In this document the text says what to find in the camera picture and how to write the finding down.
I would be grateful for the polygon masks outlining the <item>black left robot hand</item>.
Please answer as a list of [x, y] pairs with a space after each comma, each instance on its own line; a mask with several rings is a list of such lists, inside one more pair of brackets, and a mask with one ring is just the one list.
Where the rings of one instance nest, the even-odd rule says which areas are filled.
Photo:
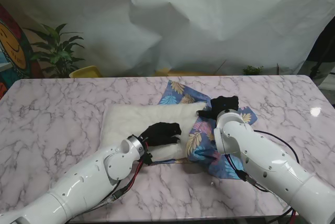
[[156, 147], [178, 143], [181, 133], [178, 123], [158, 122], [149, 126], [139, 138], [149, 147]]

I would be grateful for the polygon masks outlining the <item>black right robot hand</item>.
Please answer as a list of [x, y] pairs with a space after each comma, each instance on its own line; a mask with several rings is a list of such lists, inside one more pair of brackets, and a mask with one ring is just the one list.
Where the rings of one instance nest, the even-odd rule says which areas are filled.
[[210, 110], [198, 110], [196, 115], [202, 118], [216, 120], [218, 116], [224, 112], [231, 110], [237, 111], [239, 108], [238, 96], [223, 97], [219, 96], [210, 100]]

